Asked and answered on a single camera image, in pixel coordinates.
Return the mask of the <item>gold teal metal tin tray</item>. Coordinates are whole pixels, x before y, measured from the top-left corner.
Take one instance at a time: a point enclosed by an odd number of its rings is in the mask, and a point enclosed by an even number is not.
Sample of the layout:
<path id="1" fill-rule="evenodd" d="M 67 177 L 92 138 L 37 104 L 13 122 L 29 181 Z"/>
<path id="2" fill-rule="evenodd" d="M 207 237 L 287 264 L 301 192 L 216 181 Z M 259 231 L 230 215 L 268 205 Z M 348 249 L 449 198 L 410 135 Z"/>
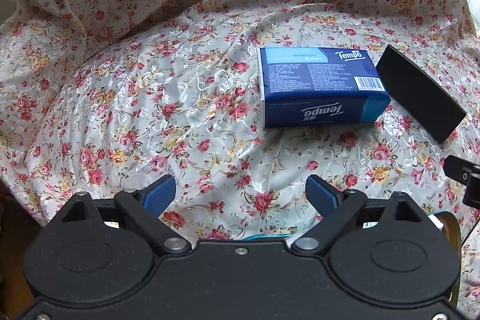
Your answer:
<path id="1" fill-rule="evenodd" d="M 428 215 L 430 221 L 437 227 L 439 231 L 445 236 L 450 245 L 455 249 L 458 256 L 461 255 L 461 233 L 459 224 L 456 221 L 456 218 L 453 214 L 446 211 L 441 211 L 437 213 L 431 213 Z M 301 236 L 301 232 L 291 234 L 291 233 L 281 233 L 281 234 L 256 234 L 250 235 L 243 239 L 243 241 L 267 241 L 282 239 L 286 241 L 288 246 L 291 246 L 294 240 L 298 239 Z M 453 306 L 457 306 L 458 297 L 460 290 L 460 280 L 457 280 L 454 284 L 448 302 Z"/>

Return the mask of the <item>blue Tempo tissue pack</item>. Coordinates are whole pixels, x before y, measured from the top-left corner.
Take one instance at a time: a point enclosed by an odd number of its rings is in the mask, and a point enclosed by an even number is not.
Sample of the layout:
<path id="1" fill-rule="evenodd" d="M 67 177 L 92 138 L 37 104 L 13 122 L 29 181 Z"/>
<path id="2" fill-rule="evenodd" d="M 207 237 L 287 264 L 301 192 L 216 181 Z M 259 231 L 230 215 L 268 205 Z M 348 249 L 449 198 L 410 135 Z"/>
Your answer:
<path id="1" fill-rule="evenodd" d="M 363 49 L 264 47 L 257 62 L 266 128 L 371 124 L 391 102 Z"/>

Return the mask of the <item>floral fabric cover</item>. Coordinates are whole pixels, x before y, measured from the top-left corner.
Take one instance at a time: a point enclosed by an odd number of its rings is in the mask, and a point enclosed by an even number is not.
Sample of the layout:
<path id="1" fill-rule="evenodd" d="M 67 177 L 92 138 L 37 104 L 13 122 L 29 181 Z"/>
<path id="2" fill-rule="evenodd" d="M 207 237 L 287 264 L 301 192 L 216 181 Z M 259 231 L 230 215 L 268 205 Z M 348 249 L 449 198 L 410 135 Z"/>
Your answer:
<path id="1" fill-rule="evenodd" d="M 190 241 L 296 234 L 320 221 L 316 174 L 372 198 L 408 193 L 466 238 L 459 309 L 479 314 L 479 212 L 448 179 L 479 160 L 479 38 L 467 0 L 12 0 L 1 26 L 1 180 L 40 224 L 75 191 L 176 179 L 162 215 Z M 372 125 L 266 129 L 257 51 L 393 45 L 465 109 L 436 143 L 391 103 Z"/>

